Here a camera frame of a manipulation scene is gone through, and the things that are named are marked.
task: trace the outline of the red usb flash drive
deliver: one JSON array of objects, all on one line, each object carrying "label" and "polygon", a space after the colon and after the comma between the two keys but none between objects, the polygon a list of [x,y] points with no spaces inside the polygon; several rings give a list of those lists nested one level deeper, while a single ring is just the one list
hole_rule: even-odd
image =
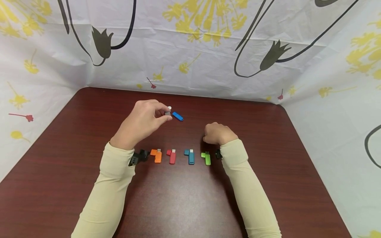
[{"label": "red usb flash drive", "polygon": [[174,165],[176,161],[176,150],[167,150],[167,155],[169,155],[169,163]]}]

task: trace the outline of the beige sleeve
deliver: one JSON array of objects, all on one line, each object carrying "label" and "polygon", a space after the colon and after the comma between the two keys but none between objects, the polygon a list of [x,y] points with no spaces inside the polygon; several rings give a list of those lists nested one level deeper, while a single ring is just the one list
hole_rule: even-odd
[{"label": "beige sleeve", "polygon": [[127,186],[135,175],[135,166],[128,166],[133,154],[134,150],[118,149],[107,143],[98,179],[72,238],[112,238],[122,217]]},{"label": "beige sleeve", "polygon": [[221,155],[249,238],[281,237],[270,201],[247,161],[242,141],[236,139],[221,146]]}]

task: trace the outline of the fist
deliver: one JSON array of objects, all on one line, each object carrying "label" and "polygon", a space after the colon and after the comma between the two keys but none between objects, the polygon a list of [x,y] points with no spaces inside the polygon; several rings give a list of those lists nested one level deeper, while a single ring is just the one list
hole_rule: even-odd
[{"label": "fist", "polygon": [[134,146],[151,135],[171,116],[164,115],[170,109],[157,100],[137,101],[130,115],[122,122],[116,134],[111,138],[113,147],[132,150]]},{"label": "fist", "polygon": [[208,144],[224,145],[238,139],[238,136],[229,127],[217,122],[205,126],[204,142]]}]

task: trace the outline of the left hand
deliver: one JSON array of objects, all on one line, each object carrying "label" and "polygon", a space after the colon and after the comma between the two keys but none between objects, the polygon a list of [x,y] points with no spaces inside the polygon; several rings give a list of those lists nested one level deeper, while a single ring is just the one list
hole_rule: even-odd
[{"label": "left hand", "polygon": [[156,131],[171,116],[164,115],[170,109],[158,100],[137,101],[130,115],[122,122],[119,130],[111,138],[113,147],[132,150],[141,140]]}]

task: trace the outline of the wrist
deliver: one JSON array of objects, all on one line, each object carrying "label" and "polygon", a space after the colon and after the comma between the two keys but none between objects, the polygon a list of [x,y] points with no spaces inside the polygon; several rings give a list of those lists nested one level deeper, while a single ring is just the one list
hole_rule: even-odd
[{"label": "wrist", "polygon": [[224,145],[236,139],[238,139],[238,136],[234,133],[223,135],[220,138],[219,144]]},{"label": "wrist", "polygon": [[111,140],[110,145],[115,148],[119,148],[122,150],[132,150],[134,149],[137,142],[132,140],[131,138],[123,138],[115,134]]}]

